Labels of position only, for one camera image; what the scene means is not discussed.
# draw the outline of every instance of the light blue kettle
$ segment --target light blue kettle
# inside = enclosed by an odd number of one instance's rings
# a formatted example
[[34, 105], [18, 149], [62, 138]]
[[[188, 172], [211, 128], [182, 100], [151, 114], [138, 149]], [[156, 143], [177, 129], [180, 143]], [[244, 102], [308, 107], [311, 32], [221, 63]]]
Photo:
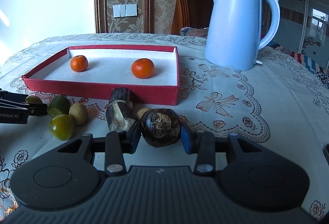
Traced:
[[265, 0], [272, 12], [268, 33], [261, 39], [262, 0], [213, 0], [205, 57], [234, 70], [250, 70], [258, 51], [275, 36], [280, 22], [278, 0]]

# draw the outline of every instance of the chair backrest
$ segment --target chair backrest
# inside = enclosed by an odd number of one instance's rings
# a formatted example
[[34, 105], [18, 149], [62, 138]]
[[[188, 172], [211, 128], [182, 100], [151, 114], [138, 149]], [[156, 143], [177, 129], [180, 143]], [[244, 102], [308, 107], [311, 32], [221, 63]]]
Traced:
[[213, 10], [213, 0], [176, 0], [171, 33], [180, 35], [184, 27], [207, 28]]

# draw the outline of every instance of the red box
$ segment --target red box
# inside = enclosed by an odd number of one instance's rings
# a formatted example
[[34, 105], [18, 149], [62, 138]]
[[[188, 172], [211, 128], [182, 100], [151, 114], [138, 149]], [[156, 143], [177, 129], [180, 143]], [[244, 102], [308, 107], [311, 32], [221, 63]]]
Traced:
[[[73, 56], [84, 55], [88, 68], [74, 72]], [[149, 58], [154, 75], [138, 79], [132, 63]], [[137, 103], [176, 105], [179, 89], [178, 51], [174, 46], [89, 45], [68, 47], [22, 76], [32, 91], [109, 100], [114, 88], [125, 87], [136, 95]]]

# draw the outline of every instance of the mandarin orange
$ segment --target mandarin orange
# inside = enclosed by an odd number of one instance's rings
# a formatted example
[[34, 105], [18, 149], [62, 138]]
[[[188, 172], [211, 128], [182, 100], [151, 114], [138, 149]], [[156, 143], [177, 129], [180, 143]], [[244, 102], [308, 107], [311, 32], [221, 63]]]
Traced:
[[84, 55], [77, 55], [72, 57], [70, 66], [74, 72], [82, 72], [88, 67], [88, 60]]
[[147, 58], [138, 59], [131, 65], [131, 72], [136, 78], [149, 78], [154, 74], [154, 63]]

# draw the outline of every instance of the table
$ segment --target table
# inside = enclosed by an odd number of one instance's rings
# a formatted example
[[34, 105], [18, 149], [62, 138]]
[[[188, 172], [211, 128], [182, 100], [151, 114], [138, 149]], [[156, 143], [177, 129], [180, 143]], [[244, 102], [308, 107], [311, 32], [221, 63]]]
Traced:
[[[329, 166], [322, 153], [329, 143], [329, 90], [293, 58], [271, 48], [259, 53], [262, 65], [250, 71], [220, 68], [204, 59], [206, 39], [160, 34], [108, 33], [49, 38], [15, 54], [0, 67], [0, 88], [39, 96], [49, 103], [55, 96], [27, 89], [20, 76], [54, 53], [75, 45], [145, 44], [177, 46], [180, 61], [180, 91], [177, 106], [136, 105], [170, 108], [193, 130], [216, 136], [236, 132], [302, 166], [310, 188], [302, 207], [316, 219], [326, 212], [329, 201]], [[86, 105], [89, 122], [75, 130], [94, 137], [108, 133], [105, 111], [108, 101], [68, 97]], [[62, 144], [49, 131], [50, 116], [29, 117], [25, 125], [0, 124], [0, 220], [17, 208], [10, 192], [10, 177], [25, 162]], [[131, 165], [189, 165], [196, 155], [186, 155], [182, 145], [153, 148], [141, 139]], [[216, 155], [217, 169], [226, 165], [224, 154]], [[103, 169], [104, 155], [94, 166]]]

